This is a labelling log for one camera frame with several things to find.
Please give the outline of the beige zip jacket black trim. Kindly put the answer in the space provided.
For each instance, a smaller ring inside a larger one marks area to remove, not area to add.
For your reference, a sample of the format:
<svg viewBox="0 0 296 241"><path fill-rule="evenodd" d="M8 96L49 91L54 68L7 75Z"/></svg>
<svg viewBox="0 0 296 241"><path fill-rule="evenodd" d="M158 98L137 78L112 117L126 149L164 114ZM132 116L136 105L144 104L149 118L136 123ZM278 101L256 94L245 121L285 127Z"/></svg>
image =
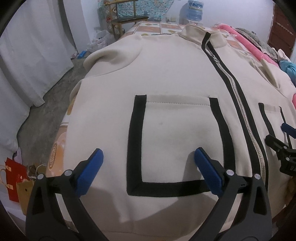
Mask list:
<svg viewBox="0 0 296 241"><path fill-rule="evenodd" d="M273 134L295 126L287 73L255 61L225 35L193 25L171 35L131 35L89 55L70 98L63 168L99 148L104 161L81 201L110 240L184 240L217 196L194 163L202 147L225 169L259 174L271 215L287 204Z"/></svg>

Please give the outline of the brown paper bag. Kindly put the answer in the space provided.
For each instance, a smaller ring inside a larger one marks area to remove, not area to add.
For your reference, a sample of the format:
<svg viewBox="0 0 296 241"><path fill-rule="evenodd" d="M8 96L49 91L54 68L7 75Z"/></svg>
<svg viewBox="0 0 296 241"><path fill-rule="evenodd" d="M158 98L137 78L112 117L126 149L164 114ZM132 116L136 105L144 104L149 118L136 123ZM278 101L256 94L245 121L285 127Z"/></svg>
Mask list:
<svg viewBox="0 0 296 241"><path fill-rule="evenodd" d="M23 215L27 215L28 204L30 195L32 193L34 181L25 181L16 184L18 200L21 206Z"/></svg>

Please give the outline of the red paper bag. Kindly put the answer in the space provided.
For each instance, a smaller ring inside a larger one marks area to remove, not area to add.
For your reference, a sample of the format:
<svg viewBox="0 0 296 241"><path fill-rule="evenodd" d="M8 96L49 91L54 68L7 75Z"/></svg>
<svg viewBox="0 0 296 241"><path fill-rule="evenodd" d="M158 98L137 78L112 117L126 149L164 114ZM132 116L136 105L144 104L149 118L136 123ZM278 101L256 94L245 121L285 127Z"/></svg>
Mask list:
<svg viewBox="0 0 296 241"><path fill-rule="evenodd" d="M5 161L5 172L9 199L14 202L19 202L16 184L22 183L23 180L28 178L27 169L24 165L7 158Z"/></svg>

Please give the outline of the teal blue garment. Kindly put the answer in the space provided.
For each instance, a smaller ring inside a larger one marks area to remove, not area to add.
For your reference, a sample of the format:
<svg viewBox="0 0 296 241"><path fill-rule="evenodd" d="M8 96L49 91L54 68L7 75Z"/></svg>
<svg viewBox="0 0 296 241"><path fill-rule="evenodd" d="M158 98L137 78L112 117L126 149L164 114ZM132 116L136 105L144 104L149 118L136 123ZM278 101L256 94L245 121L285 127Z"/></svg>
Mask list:
<svg viewBox="0 0 296 241"><path fill-rule="evenodd" d="M296 66L294 63L287 61L287 60L281 60L279 62L280 69L287 73L287 75L290 77L291 82L294 86L296 86L295 80L296 80Z"/></svg>

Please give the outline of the brown wooden door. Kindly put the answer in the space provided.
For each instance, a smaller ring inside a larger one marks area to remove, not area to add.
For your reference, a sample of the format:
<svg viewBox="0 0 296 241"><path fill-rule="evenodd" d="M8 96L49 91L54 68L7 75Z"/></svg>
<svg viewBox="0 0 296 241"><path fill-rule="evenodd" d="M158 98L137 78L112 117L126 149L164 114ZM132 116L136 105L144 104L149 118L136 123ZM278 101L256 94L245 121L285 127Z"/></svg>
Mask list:
<svg viewBox="0 0 296 241"><path fill-rule="evenodd" d="M273 23L268 42L276 50L282 49L290 58L295 45L295 31L282 10L274 5Z"/></svg>

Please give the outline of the pink floral blanket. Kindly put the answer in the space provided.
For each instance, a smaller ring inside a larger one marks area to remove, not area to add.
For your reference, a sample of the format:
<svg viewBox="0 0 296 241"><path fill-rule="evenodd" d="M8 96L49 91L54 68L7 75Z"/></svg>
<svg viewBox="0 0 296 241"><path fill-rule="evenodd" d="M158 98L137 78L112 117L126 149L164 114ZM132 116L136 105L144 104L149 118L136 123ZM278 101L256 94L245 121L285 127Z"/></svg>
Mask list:
<svg viewBox="0 0 296 241"><path fill-rule="evenodd" d="M292 104L295 104L295 86L291 82L291 79L287 73L283 72L279 66L279 62L281 60L292 62L283 50L280 49L276 51L277 61L274 61L267 54L262 53L251 42L236 32L233 27L220 23L215 24L213 28L226 30L228 33L233 35L238 34L236 39L239 40L239 42L241 42L247 48L247 50L250 51L252 55L260 62L260 71L262 74L264 74L264 77L268 80L268 82L289 101L291 101Z"/></svg>

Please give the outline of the blue water dispenser bottle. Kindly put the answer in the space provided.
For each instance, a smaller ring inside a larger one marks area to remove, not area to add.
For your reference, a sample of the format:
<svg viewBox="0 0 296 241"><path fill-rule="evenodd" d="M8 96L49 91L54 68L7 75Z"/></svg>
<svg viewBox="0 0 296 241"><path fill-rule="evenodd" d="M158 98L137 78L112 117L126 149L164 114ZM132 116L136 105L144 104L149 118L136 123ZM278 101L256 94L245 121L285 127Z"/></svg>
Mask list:
<svg viewBox="0 0 296 241"><path fill-rule="evenodd" d="M201 21L203 6L204 3L202 1L188 1L187 20L194 22Z"/></svg>

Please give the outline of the small blue floor object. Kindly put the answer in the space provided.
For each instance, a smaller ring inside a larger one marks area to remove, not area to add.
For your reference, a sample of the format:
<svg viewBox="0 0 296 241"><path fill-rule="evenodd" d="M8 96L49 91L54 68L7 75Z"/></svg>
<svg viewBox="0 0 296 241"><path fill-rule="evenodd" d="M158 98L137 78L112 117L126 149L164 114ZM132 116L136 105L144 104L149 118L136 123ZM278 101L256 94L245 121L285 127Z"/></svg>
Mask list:
<svg viewBox="0 0 296 241"><path fill-rule="evenodd" d="M82 52L80 52L76 58L77 59L83 59L83 58L86 58L87 56L89 55L89 51L88 50L84 50Z"/></svg>

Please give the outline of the white curtain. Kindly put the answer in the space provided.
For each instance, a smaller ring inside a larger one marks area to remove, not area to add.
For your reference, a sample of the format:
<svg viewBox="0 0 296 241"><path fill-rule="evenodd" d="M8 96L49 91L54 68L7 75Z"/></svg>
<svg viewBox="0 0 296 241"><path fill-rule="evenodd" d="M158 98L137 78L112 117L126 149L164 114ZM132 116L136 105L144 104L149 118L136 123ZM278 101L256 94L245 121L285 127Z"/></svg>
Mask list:
<svg viewBox="0 0 296 241"><path fill-rule="evenodd" d="M1 150L18 149L31 106L72 68L75 52L63 26L62 1L25 1L1 35Z"/></svg>

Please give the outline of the white plastic bag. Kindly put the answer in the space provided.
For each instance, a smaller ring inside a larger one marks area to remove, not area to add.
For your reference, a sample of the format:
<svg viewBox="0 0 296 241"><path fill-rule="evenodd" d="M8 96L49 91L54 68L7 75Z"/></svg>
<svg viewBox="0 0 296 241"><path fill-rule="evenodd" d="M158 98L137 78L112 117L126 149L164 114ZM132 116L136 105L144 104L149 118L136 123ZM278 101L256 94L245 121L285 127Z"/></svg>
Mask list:
<svg viewBox="0 0 296 241"><path fill-rule="evenodd" d="M87 50L91 53L107 47L115 42L115 37L107 30L97 33L90 44L87 45Z"/></svg>

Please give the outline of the wooden chair black seat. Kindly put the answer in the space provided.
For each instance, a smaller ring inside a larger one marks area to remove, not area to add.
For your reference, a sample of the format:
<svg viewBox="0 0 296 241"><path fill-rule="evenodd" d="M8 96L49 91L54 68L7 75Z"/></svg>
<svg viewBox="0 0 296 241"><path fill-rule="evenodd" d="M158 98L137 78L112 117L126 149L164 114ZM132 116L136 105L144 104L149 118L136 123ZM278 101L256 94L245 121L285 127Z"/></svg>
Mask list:
<svg viewBox="0 0 296 241"><path fill-rule="evenodd" d="M103 1L103 6L107 10L106 22L110 27L111 33L116 40L123 36L123 25L140 21L148 21L148 15L137 13L137 1ZM118 7L120 4L131 3L132 13L125 16L120 16Z"/></svg>

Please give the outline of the teal patterned hanging cloth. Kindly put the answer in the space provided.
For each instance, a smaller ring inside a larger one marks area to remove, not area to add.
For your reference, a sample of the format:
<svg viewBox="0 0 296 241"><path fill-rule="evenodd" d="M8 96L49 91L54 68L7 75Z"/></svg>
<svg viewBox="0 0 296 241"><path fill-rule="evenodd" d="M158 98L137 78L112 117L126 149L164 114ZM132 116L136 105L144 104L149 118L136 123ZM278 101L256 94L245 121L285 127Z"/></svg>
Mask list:
<svg viewBox="0 0 296 241"><path fill-rule="evenodd" d="M160 21L167 14L174 3L171 1L128 1L125 3L107 5L111 1L98 1L98 11L100 17L124 17L133 16L134 8L137 16L148 16L149 19Z"/></svg>

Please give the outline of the white wall socket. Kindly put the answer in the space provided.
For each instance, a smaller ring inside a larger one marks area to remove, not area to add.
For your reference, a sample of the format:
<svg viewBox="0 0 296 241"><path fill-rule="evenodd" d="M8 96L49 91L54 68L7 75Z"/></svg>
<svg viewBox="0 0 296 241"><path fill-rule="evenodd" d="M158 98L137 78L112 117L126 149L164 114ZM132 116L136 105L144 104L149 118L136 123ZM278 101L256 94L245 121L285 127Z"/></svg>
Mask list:
<svg viewBox="0 0 296 241"><path fill-rule="evenodd" d="M176 23L177 22L177 18L174 16L167 16L166 17L166 22L167 23Z"/></svg>

